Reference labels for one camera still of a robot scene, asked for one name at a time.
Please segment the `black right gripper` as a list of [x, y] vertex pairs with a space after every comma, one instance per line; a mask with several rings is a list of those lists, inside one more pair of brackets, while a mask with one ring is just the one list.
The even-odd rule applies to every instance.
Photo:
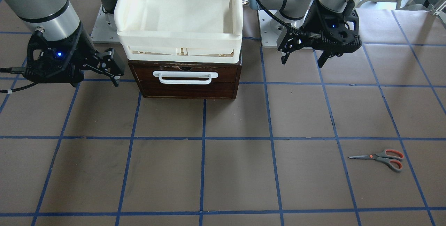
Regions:
[[76, 67], [81, 71], [90, 70], [105, 75], [118, 87], [125, 72], [125, 62], [116, 50], [108, 48], [104, 52], [97, 51], [83, 24], [78, 26], [76, 34], [78, 41], [73, 55]]

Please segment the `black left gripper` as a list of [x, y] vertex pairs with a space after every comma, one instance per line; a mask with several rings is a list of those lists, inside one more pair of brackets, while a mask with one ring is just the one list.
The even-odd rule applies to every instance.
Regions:
[[[344, 17], [349, 16], [349, 1], [344, 1], [347, 5], [344, 7], [344, 10], [341, 12]], [[311, 5], [311, 8], [323, 8], [325, 10], [330, 10], [328, 8], [325, 8], [318, 0], [315, 0], [314, 3]], [[321, 38], [321, 34], [314, 33], [308, 31], [308, 29], [304, 28], [304, 24], [299, 28], [296, 29], [291, 26], [291, 24], [286, 24], [286, 29], [282, 31], [279, 37], [279, 43], [277, 45], [278, 51], [281, 52], [281, 63], [282, 65], [285, 65], [288, 61], [289, 55], [293, 53], [294, 51], [298, 51], [304, 47], [310, 47], [311, 43], [314, 39]], [[330, 51], [323, 51], [323, 53], [320, 55], [320, 57], [317, 60], [317, 65], [319, 68], [322, 68], [326, 61], [333, 57], [333, 56], [342, 56], [344, 53], [339, 54], [333, 54]]]

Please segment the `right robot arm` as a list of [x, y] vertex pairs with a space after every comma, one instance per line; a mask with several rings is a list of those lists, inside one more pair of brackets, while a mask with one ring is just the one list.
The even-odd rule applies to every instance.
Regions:
[[95, 49], [88, 31], [69, 0], [5, 0], [24, 21], [32, 35], [24, 67], [1, 68], [21, 74], [32, 87], [43, 83], [68, 83], [73, 87], [90, 70], [110, 78], [118, 86], [125, 63], [113, 48]]

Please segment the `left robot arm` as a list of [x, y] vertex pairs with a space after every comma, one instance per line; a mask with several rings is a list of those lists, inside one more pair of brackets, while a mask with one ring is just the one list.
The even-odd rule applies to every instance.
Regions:
[[362, 46], [359, 35], [360, 0], [249, 0], [250, 7], [264, 10], [279, 33], [277, 50], [282, 64], [294, 51], [309, 47], [322, 51], [317, 65], [334, 56], [353, 53]]

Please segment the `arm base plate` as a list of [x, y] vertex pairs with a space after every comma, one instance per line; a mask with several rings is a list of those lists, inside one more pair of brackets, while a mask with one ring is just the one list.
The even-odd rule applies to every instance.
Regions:
[[117, 35], [114, 15], [106, 13], [101, 5], [91, 32], [91, 39], [95, 44], [118, 44], [120, 39]]
[[[303, 25], [308, 11], [306, 11], [305, 15], [300, 20], [289, 20], [283, 17], [277, 10], [272, 10], [271, 13], [273, 13], [276, 17], [278, 17], [285, 23], [290, 23], [293, 27], [299, 29]], [[264, 10], [258, 11], [258, 19], [263, 47], [277, 48], [277, 40], [282, 30], [284, 30], [285, 28], [278, 22], [273, 20]]]

